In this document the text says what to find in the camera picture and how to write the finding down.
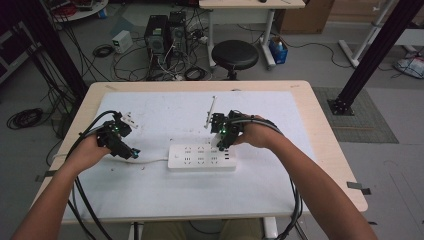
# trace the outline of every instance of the white power strip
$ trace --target white power strip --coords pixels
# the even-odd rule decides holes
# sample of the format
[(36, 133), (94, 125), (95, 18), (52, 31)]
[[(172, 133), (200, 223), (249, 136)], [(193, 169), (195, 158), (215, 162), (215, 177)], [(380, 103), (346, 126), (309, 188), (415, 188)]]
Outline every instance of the white power strip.
[(237, 161), (234, 151), (223, 152), (210, 144), (171, 145), (168, 168), (176, 171), (234, 171)]

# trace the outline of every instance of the black stool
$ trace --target black stool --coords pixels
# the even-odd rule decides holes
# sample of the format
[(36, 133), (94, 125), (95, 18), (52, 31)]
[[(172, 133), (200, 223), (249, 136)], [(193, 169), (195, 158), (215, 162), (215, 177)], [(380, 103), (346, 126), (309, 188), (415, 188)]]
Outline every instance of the black stool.
[(239, 40), (228, 40), (218, 43), (212, 49), (214, 62), (228, 70), (228, 79), (236, 80), (235, 70), (245, 70), (255, 66), (259, 54), (254, 46)]

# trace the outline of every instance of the floor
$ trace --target floor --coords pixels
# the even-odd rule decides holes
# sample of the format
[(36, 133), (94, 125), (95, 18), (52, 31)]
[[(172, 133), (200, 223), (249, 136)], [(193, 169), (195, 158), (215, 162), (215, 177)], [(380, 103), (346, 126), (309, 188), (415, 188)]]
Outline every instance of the floor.
[[(112, 5), (108, 8), (107, 19), (95, 16), (72, 23), (75, 36), (84, 53), (91, 59), (92, 50), (119, 32), (120, 27), (128, 27), (133, 32), (143, 34), (143, 24), (130, 22), (124, 18), (130, 8), (137, 8), (137, 14), (150, 15), (146, 5), (137, 2), (125, 7)], [(162, 7), (167, 14), (170, 6)], [(263, 25), (246, 25), (251, 29), (262, 29)], [(349, 63), (337, 45), (339, 39), (346, 40), (352, 47), (361, 42), (367, 33), (367, 24), (328, 23), (319, 35), (288, 35), (284, 39), (292, 45), (306, 43), (325, 44), (334, 51), (334, 61), (343, 66)], [(77, 66), (80, 66), (76, 49), (64, 32), (59, 33)], [(215, 42), (225, 39), (254, 41), (260, 33), (246, 31), (236, 25), (218, 25)], [(207, 68), (205, 47), (196, 54), (198, 64)], [(405, 55), (403, 48), (395, 46), (381, 63), (381, 69), (389, 69), (391, 64)], [(146, 66), (146, 53), (134, 51), (122, 59), (120, 66), (134, 69)], [(111, 78), (112, 58), (96, 59), (94, 65), (100, 72)], [(263, 56), (259, 63), (238, 75), (243, 80), (307, 80), (313, 87), (343, 87), (353, 73), (352, 68), (341, 68), (331, 62), (331, 52), (319, 45), (302, 48), (289, 48), (287, 62), (272, 70), (266, 69)], [(424, 82), (409, 76), (393, 77), (395, 70), (376, 70), (366, 84), (372, 100), (382, 113), (388, 125), (399, 140), (399, 144), (367, 144), (340, 142), (340, 146), (358, 182), (370, 188), (367, 195), (369, 208), (364, 216), (372, 222), (372, 228), (380, 239), (423, 239), (424, 238)], [(210, 80), (225, 78), (226, 72), (216, 69)], [(106, 81), (97, 73), (84, 77), (87, 83)], [(29, 108), (40, 107), (48, 111), (50, 103), (43, 99), (48, 87), (32, 62), (25, 62), (7, 81), (0, 85), (0, 239), (10, 238), (30, 207), (40, 187), (40, 176), (48, 170), (46, 156), (59, 141), (50, 124), (24, 130), (6, 128), (7, 119), (13, 114)], [(310, 239), (325, 239), (325, 235), (311, 216), (300, 220)], [(278, 218), (279, 231), (284, 230), (288, 218)], [(195, 222), (204, 231), (215, 231), (216, 223)], [(115, 239), (127, 239), (129, 224), (105, 224), (105, 228)], [(189, 226), (190, 239), (217, 239), (216, 235), (204, 235)], [(100, 236), (95, 226), (89, 229)], [(60, 239), (85, 239), (77, 225), (64, 225)], [(289, 239), (299, 239), (293, 232)]]

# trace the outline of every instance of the small antenna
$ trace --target small antenna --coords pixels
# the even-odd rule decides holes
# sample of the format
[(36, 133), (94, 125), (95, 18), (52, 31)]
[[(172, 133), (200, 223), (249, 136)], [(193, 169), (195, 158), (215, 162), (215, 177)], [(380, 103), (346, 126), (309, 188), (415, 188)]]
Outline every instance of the small antenna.
[(212, 106), (211, 109), (208, 112), (208, 118), (206, 119), (206, 124), (205, 124), (205, 128), (208, 129), (209, 127), (209, 122), (211, 121), (211, 117), (213, 114), (213, 107), (215, 106), (215, 101), (218, 97), (217, 96), (213, 96), (213, 101), (212, 101)]

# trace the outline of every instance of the hand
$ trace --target hand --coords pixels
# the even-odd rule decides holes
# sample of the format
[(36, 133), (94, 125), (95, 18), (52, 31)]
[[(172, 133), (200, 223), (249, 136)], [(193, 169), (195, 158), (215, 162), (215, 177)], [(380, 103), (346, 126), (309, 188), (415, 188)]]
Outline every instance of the hand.
[(236, 139), (233, 145), (249, 143), (254, 147), (269, 148), (270, 143), (278, 137), (283, 136), (267, 126), (258, 123), (245, 123), (244, 133)]
[(96, 135), (93, 134), (78, 144), (63, 167), (72, 169), (78, 175), (82, 171), (94, 166), (102, 157), (110, 152), (108, 148), (97, 146)]

